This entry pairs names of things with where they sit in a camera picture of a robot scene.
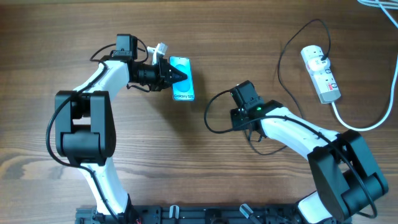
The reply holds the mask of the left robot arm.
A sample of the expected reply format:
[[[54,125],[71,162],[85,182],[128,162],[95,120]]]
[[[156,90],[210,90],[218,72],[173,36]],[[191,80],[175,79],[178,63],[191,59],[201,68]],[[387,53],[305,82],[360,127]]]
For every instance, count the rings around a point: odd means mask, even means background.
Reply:
[[[118,34],[110,54],[91,62],[98,68],[73,90],[59,91],[46,130],[46,146],[59,164],[78,169],[96,200],[96,214],[117,221],[133,215],[129,194],[123,189],[113,161],[116,127],[111,102],[122,88],[161,91],[188,77],[165,59],[167,46],[143,46],[131,34]],[[143,51],[146,60],[138,60]]]

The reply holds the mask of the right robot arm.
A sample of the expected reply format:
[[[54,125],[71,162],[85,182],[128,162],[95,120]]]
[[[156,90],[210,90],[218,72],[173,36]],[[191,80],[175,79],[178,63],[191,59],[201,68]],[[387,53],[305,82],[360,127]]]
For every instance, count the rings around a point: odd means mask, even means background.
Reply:
[[[229,90],[237,107],[231,110],[233,128],[257,131],[293,149],[309,163],[315,193],[299,203],[312,223],[329,217],[345,221],[367,206],[376,217],[375,201],[389,191],[370,148],[359,132],[323,129],[299,118],[281,103],[265,102],[250,81]]]

